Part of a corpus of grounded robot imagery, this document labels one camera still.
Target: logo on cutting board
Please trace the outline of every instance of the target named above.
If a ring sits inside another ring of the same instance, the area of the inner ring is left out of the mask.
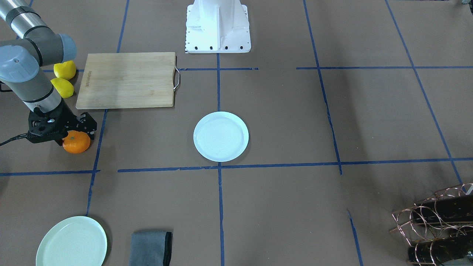
[[[89,83],[90,83],[90,76],[92,75],[92,71],[89,71],[89,73],[87,74],[87,81],[86,81],[86,87],[89,86]]]

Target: white plate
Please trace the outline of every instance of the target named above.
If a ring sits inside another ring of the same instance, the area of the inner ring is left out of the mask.
[[[248,145],[249,134],[243,120],[229,112],[204,116],[195,126],[194,144],[205,158],[224,162],[240,156]]]
[[[36,266],[101,266],[107,252],[104,229],[86,216],[67,218],[44,236]]]

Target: black wine bottle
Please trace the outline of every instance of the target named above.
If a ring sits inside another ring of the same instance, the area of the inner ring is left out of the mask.
[[[427,223],[438,223],[438,217],[450,223],[473,222],[473,195],[426,202],[421,206],[428,208],[418,208],[414,211],[413,219],[419,224],[423,224],[424,220]]]
[[[436,265],[463,258],[466,262],[470,262],[471,264],[473,258],[472,254],[473,236],[468,235],[419,243],[417,244],[417,251],[416,246],[409,247],[408,249],[409,260],[411,262],[433,262]]]

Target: white plastic stand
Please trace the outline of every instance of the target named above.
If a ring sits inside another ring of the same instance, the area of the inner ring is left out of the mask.
[[[247,53],[248,8],[240,0],[195,0],[187,7],[187,53]]]

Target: folded gray cloth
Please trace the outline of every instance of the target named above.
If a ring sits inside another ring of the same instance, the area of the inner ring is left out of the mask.
[[[173,234],[162,231],[142,231],[131,235],[128,266],[169,266]]]

